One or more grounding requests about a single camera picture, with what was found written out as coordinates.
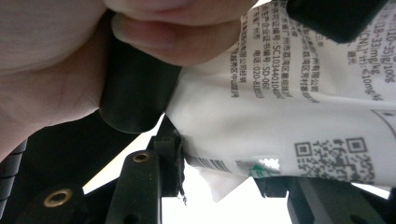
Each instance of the qr code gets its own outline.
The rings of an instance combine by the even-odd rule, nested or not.
[[[294,146],[302,176],[374,183],[374,166],[361,137],[302,142]]]

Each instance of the screw hole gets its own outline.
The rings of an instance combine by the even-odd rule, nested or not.
[[[51,193],[46,200],[44,200],[44,206],[46,207],[58,207],[69,201],[72,197],[73,191],[71,189],[60,189]]]
[[[363,217],[356,216],[356,215],[350,216],[350,220],[352,220],[352,222],[356,223],[356,224],[368,224],[366,219],[364,219]]]
[[[134,156],[133,160],[135,162],[145,162],[149,160],[149,154],[147,153],[140,153]]]
[[[138,224],[138,223],[139,223],[139,217],[136,215],[126,216],[124,219],[124,224]]]

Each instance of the black plastic part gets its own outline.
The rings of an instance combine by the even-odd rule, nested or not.
[[[110,207],[116,186],[117,179],[85,195],[84,199],[87,204],[89,215],[84,224],[105,223],[107,211]]]
[[[363,189],[360,192],[387,223],[396,223],[396,189],[390,191],[387,200]]]
[[[108,126],[98,112],[31,135],[0,224],[16,223],[18,214],[46,189],[63,183],[84,186],[135,137]]]
[[[353,41],[388,0],[289,0],[289,16],[338,43]]]
[[[71,198],[59,206],[47,207],[44,201],[54,192],[61,189],[71,190]],[[20,214],[17,224],[54,223],[85,224],[87,217],[82,188],[72,185],[61,185],[47,189],[38,195]]]
[[[20,143],[2,162],[0,162],[0,218],[6,208],[7,198],[11,194],[15,175],[18,173],[26,140]]]
[[[165,116],[152,144],[152,148],[160,157],[162,197],[177,197],[180,192],[184,194],[181,187],[184,181],[182,146],[182,136]]]
[[[263,198],[285,198],[288,194],[286,181],[288,177],[254,178]]]
[[[139,156],[143,159],[136,162]],[[132,153],[122,166],[106,224],[157,224],[161,218],[160,159],[152,150]]]
[[[295,224],[385,223],[350,183],[294,177],[288,189],[288,209]]]
[[[181,67],[113,39],[99,112],[119,131],[149,131],[165,110]]]

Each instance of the plastic wrapper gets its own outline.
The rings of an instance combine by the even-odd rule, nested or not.
[[[182,70],[166,113],[188,163],[396,186],[396,2],[343,45],[285,5],[251,9],[232,48]]]

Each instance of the skin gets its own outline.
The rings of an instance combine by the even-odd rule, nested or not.
[[[98,108],[111,33],[168,63],[203,63],[237,40],[255,2],[0,0],[0,161],[32,133]]]

